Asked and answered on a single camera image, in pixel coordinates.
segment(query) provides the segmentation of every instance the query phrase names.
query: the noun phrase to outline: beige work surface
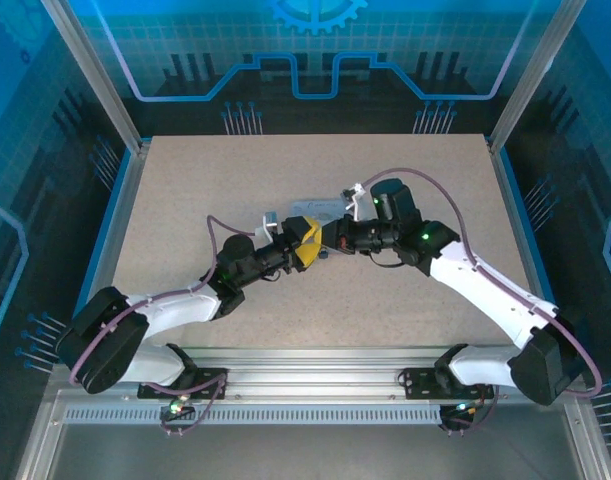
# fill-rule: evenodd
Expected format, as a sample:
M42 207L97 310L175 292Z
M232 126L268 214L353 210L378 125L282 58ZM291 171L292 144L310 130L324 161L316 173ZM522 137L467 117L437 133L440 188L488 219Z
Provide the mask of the beige work surface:
M519 285L527 280L481 135L155 137L116 269L126 293L186 286L210 265L205 217L248 231L295 200L338 198L390 167L420 169L463 211L476 253ZM448 203L411 175L424 218L458 229ZM228 232L217 227L218 246ZM380 256L382 261L392 257ZM371 347L509 343L465 299L413 268L331 255L277 283L257 282L231 315L166 332L183 346Z

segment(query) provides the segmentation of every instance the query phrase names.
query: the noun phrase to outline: cable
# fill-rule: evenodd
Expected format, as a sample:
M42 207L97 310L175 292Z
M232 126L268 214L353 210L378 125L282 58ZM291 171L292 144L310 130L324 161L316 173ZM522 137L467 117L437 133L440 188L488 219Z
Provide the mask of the cable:
M474 252L472 251L472 248L469 243L469 237L467 236L467 228L465 226L463 214L461 213L460 209L458 208L458 205L456 204L452 196L449 194L449 192L445 190L445 188L440 183L438 183L438 181L434 180L432 177L430 177L426 173L421 172L420 170L416 170L414 168L399 167L383 170L382 172L377 173L373 177L367 179L362 185L364 187L367 187L379 178L382 178L391 173L411 173L412 175L421 177L427 180L432 185L434 185L443 194L445 199L449 202L452 209L454 210L454 213L456 214L459 228L461 230L461 238L463 239L463 246L465 247L465 253L467 254L467 258L469 259L469 261L472 263L472 265L474 265L475 270L480 272L481 275L483 275L483 277L489 280L493 285L498 287L500 290L505 292L507 295L512 297L524 307L528 308L531 312L539 315L545 321L551 323L554 328L556 328L556 330L558 330L565 337L565 339L576 349L578 354L581 356L585 364L592 372L592 375L594 376L594 387L592 387L590 390L579 392L577 390L568 389L565 391L580 398L591 398L595 395L598 395L601 389L603 388L603 377L601 375L601 372L598 370L598 366L596 365L594 360L592 360L592 357L590 357L589 353L587 353L587 350L585 350L583 345L581 345L581 343L574 337L574 335L572 335L569 330L567 330L558 320L556 320L550 314L540 309L536 304L521 297L518 293L514 292L511 288L508 288L505 284L503 284L503 282L501 282L494 275L485 270L483 266L478 265L478 262L474 257Z
M369 259L374 262L376 265L378 265L381 268L398 268L398 267L402 267L405 264L403 262L400 263L378 263L376 260L374 260L374 257L372 256L372 252L369 252Z
M225 375L219 375L218 377L213 378L209 382L205 382L203 385L207 385L210 382L211 382L210 385L212 385L214 383L213 380L217 380L218 381L218 387L214 391L214 394L212 395L212 398L210 399L210 401L207 404L207 406L205 407L205 410L203 410L203 412L200 414L200 416L196 419L196 421L194 423L192 423L188 427L184 427L184 428L183 427L179 427L178 430L174 431L172 428L167 426L167 422L165 420L161 420L161 428L168 435L176 434L178 436L183 436L184 434L190 432L191 430L195 429L198 425L203 423L205 418L207 418L207 415L208 415L209 411L212 409L212 406L214 405L214 401L216 400L216 397L218 397L218 394L221 393L221 390L223 389L223 386L225 385ZM195 389L197 389L197 387L193 387L193 388L191 388L189 390L196 391Z
M236 230L228 225L225 225L223 222L218 220L213 215L208 215L207 216L207 231L209 232L209 238L212 243L212 265L210 266L209 271L207 272L207 275L205 276L205 278L203 278L203 280L194 287L187 287L187 288L180 289L180 290L172 290L169 292L159 293L158 295L154 295L145 300L135 303L131 307L123 310L121 313L116 315L116 317L114 317L103 329L101 329L101 331L96 335L96 337L94 337L94 339L90 342L87 348L83 351L83 354L78 358L78 360L72 367L72 370L69 374L69 383L70 384L74 386L78 385L78 381L76 380L76 375L78 374L83 364L87 361L89 356L92 354L94 349L98 346L98 344L103 340L103 338L105 338L105 336L110 331L112 331L116 327L116 325L118 325L118 323L122 321L125 317L127 317L130 313L138 310L141 307L144 307L145 305L149 303L153 303L158 300L162 300L164 298L174 297L176 295L184 295L188 291L190 293L195 293L198 290L200 290L201 288L203 288L205 285L207 285L207 282L210 281L210 279L212 278L212 275L214 275L214 271L216 270L216 253L217 253L216 252L216 235L214 234L214 227L212 226L212 222L217 223L221 227L229 230L230 232L240 233L242 235L253 236L252 233L243 232L241 230Z

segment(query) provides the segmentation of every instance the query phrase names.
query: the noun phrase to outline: yellow object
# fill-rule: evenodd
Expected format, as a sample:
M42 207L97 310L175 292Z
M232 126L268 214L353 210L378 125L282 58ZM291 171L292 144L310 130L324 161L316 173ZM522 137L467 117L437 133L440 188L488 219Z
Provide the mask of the yellow object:
M323 230L320 224L311 217L303 217L307 223L312 227L303 236L301 240L301 246L296 249L296 255L303 263L305 268L308 268L314 260L318 257L318 253L321 251L321 244L323 242Z

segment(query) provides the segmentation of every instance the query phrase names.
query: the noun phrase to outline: gear logo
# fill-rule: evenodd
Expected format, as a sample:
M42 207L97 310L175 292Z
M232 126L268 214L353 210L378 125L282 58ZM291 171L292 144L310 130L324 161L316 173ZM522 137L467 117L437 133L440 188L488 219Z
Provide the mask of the gear logo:
M40 0L0 0L0 22L12 40L27 49L40 39L43 31Z
M321 31L332 33L333 27L345 28L347 19L358 18L357 10L367 6L366 0L269 0L274 19L298 33Z

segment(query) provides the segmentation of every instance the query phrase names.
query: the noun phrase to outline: blue enclosure wall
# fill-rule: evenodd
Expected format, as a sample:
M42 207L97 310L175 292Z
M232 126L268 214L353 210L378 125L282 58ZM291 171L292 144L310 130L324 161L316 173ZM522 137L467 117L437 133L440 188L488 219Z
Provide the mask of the blue enclosure wall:
M222 115L254 133L230 115L258 113L264 133L489 133L558 3L72 5L148 136L225 134Z
M0 479L51 368L23 355L50 349L23 331L52 341L28 315L71 317L123 151L40 2L0 2Z
M611 2L588 1L507 152L556 301L588 314L611 378Z

